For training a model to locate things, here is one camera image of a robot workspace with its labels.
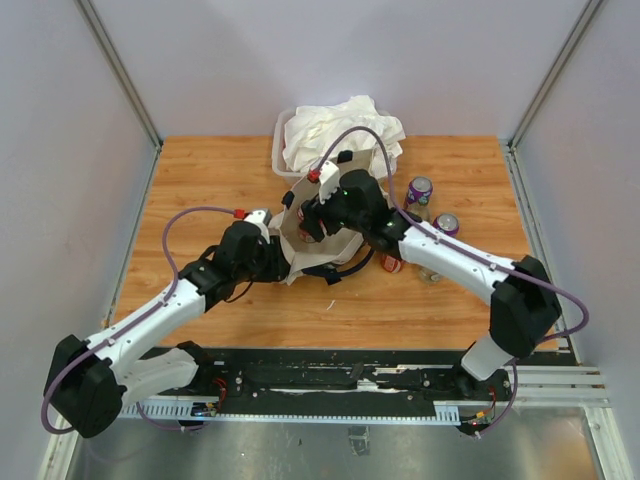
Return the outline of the beige canvas tote bag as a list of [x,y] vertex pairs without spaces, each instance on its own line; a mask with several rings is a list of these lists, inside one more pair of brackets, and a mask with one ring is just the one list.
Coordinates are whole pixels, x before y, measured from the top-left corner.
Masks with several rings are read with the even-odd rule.
[[274,217],[269,228],[279,235],[284,256],[291,265],[288,284],[302,275],[333,280],[339,266],[351,261],[371,237],[381,233],[391,208],[388,194],[369,172],[370,160],[371,155],[363,151],[342,151],[327,160],[336,164],[341,174],[335,193],[346,192],[357,202],[359,233],[342,230],[322,242],[305,243],[298,236],[297,210],[304,201],[318,195],[318,185],[311,183],[305,174],[283,197],[284,210]]

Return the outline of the red coke can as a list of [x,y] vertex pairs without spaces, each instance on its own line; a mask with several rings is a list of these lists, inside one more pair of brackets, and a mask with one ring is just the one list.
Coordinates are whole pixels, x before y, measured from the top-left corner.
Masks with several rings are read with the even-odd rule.
[[305,243],[315,243],[316,240],[312,233],[308,230],[309,226],[312,224],[309,223],[306,213],[304,212],[302,207],[299,207],[297,210],[297,218],[298,218],[298,236]]
[[390,254],[382,254],[381,266],[388,273],[399,273],[404,266],[404,262]]

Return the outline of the purple fanta can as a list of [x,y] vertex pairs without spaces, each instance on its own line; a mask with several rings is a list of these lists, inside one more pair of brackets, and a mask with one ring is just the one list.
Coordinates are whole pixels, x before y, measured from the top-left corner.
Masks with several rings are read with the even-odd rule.
[[456,215],[452,213],[439,214],[432,223],[432,226],[446,235],[456,237],[459,233],[460,223]]
[[404,208],[427,206],[433,193],[433,183],[425,176],[416,176],[408,184]]

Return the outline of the chang soda water bottle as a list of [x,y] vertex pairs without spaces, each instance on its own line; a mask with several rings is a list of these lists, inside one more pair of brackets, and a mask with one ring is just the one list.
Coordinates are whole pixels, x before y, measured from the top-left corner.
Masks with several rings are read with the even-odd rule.
[[427,284],[438,283],[442,279],[442,275],[434,270],[420,267],[418,270],[419,278]]

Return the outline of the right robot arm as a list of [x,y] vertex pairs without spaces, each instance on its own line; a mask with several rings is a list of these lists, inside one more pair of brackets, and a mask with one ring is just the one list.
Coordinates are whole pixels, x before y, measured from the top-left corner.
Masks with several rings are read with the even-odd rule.
[[528,357],[561,316],[537,259],[514,261],[486,253],[389,206],[377,180],[364,169],[340,173],[324,165],[307,179],[317,191],[302,202],[299,225],[315,241],[343,230],[357,232],[373,250],[439,273],[489,306],[488,333],[464,353],[452,377],[463,399],[477,399],[497,370]]

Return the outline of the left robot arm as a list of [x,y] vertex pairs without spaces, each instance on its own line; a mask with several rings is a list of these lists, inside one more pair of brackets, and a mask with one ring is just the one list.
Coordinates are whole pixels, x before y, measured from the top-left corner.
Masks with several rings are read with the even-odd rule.
[[190,348],[176,347],[155,359],[143,354],[178,327],[219,303],[235,300],[240,284],[276,283],[289,266],[277,237],[269,232],[269,213],[254,210],[233,222],[220,243],[175,271],[172,282],[133,314],[85,340],[75,335],[55,347],[41,406],[41,422],[52,434],[62,431],[48,421],[54,408],[84,438],[102,433],[123,407],[147,396],[185,388],[207,393],[214,371]]

